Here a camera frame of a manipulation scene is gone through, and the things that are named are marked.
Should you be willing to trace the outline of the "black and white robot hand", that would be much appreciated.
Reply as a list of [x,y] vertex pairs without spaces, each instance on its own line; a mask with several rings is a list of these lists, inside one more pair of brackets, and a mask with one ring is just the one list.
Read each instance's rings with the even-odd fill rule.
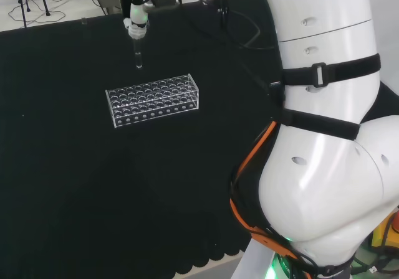
[[148,13],[145,4],[151,0],[129,0],[130,10],[129,17],[124,20],[128,35],[133,40],[140,40],[147,33]]

